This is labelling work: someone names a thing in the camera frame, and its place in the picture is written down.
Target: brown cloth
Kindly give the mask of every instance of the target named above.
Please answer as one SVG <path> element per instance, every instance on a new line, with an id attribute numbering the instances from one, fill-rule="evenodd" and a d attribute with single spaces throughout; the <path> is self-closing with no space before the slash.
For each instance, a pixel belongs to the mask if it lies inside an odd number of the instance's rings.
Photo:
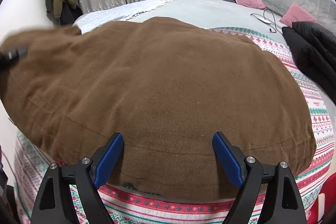
<path id="1" fill-rule="evenodd" d="M 77 0 L 52 0 L 53 1 L 53 14 L 55 18 L 60 18 L 62 14 L 63 2 L 68 2 L 70 7 L 76 9 Z"/>
<path id="2" fill-rule="evenodd" d="M 208 201 L 233 197 L 212 136 L 222 131 L 245 155 L 286 161 L 294 175 L 316 145 L 305 98 L 285 66 L 246 36 L 171 18 L 23 32 L 0 50 L 28 54 L 0 73 L 0 98 L 38 147 L 68 164 L 92 155 L 114 132 L 124 153 L 109 183 Z"/>

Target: white cable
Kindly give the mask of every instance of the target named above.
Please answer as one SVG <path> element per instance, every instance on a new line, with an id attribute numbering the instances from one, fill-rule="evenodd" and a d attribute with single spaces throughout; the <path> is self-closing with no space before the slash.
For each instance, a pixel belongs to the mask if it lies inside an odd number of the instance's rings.
<path id="1" fill-rule="evenodd" d="M 269 20 L 267 17 L 265 17 L 265 12 L 266 11 L 270 11 L 271 12 L 271 14 L 273 16 L 274 23 L 271 22 L 271 20 Z M 253 17 L 255 17 L 256 19 L 260 20 L 262 23 L 264 23 L 264 24 L 268 25 L 269 27 L 271 27 L 274 30 L 274 31 L 272 31 L 272 29 L 270 28 L 269 31 L 271 33 L 276 33 L 278 31 L 279 33 L 283 34 L 281 31 L 278 30 L 278 28 L 281 29 L 281 27 L 276 24 L 275 16 L 274 16 L 274 14 L 273 14 L 273 12 L 271 10 L 265 9 L 263 15 L 259 15 L 259 14 L 256 14 L 256 13 L 252 13 L 250 15 L 253 16 Z"/>
<path id="2" fill-rule="evenodd" d="M 6 159 L 7 163 L 8 163 L 8 165 L 9 165 L 9 168 L 10 168 L 10 170 L 12 171 L 12 173 L 13 173 L 13 175 L 14 175 L 15 183 L 16 183 L 16 186 L 17 186 L 17 178 L 16 178 L 15 172 L 14 172 L 14 170 L 13 170 L 13 168 L 12 168 L 12 165 L 9 163 L 9 160 L 8 160 L 6 154 L 5 154 L 2 150 L 1 150 L 1 153 L 2 153 L 2 155 L 5 157 L 5 159 Z"/>

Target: red object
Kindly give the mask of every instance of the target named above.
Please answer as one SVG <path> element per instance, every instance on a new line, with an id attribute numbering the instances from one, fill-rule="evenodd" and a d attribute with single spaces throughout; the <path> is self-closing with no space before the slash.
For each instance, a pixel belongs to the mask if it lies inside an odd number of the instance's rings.
<path id="1" fill-rule="evenodd" d="M 333 204 L 336 202 L 336 173 L 331 175 L 323 184 L 321 192 L 319 195 L 324 194 L 324 212 L 326 215 L 332 208 Z M 317 224 L 319 219 L 319 199 L 315 201 L 312 208 L 309 211 L 307 224 Z"/>

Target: bed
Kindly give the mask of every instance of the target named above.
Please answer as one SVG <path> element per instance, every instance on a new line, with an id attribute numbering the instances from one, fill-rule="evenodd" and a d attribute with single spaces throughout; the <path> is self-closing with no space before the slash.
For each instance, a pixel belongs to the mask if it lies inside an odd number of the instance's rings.
<path id="1" fill-rule="evenodd" d="M 180 21 L 215 32 L 247 35 L 263 50 L 275 54 L 288 68 L 306 98 L 312 118 L 313 131 L 316 139 L 316 153 L 311 166 L 297 178 L 297 184 L 303 199 L 306 213 L 317 199 L 323 182 L 336 172 L 333 156 L 334 134 L 336 122 L 336 106 L 314 82 L 304 76 L 295 66 L 290 50 L 281 33 L 271 33 L 269 27 L 251 13 L 262 14 L 261 10 L 239 6 L 222 0 L 162 0 L 152 3 L 153 8 L 141 8 L 142 3 L 131 4 L 132 12 L 123 7 L 123 20 L 143 22 L 152 17 L 172 17 Z M 90 31 L 107 20 L 120 16 L 118 9 L 91 13 L 80 18 L 77 24 L 83 32 Z M 15 167 L 17 172 L 17 206 L 22 223 L 29 223 L 33 201 L 41 183 L 43 174 L 53 160 L 32 145 L 26 137 L 18 132 L 16 142 Z M 80 223 L 87 223 L 75 186 L 71 186 L 73 202 Z M 131 185 L 104 186 L 100 195 L 115 223 L 221 223 L 232 206 L 232 200 L 217 200 L 212 203 L 190 203 L 169 200 L 151 194 L 139 193 Z M 264 196 L 257 200 L 251 223 L 256 223 L 263 204 Z"/>

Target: metal screw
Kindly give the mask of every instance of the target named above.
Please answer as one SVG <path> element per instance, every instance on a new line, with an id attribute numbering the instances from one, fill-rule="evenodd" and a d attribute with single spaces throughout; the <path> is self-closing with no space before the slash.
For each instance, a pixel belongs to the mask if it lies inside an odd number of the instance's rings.
<path id="1" fill-rule="evenodd" d="M 255 158 L 254 157 L 249 156 L 249 157 L 246 158 L 246 160 L 247 160 L 247 162 L 249 162 L 251 164 L 255 163 Z"/>
<path id="2" fill-rule="evenodd" d="M 282 168 L 287 168 L 287 167 L 288 167 L 288 164 L 287 164 L 286 162 L 282 161 L 282 162 L 280 163 L 280 166 L 281 166 Z"/>
<path id="3" fill-rule="evenodd" d="M 82 163 L 83 164 L 88 164 L 89 162 L 90 162 L 90 158 L 89 157 L 82 158 Z"/>
<path id="4" fill-rule="evenodd" d="M 52 163 L 51 165 L 49 165 L 49 168 L 51 169 L 51 170 L 53 170 L 53 169 L 56 169 L 57 168 L 57 163 Z"/>

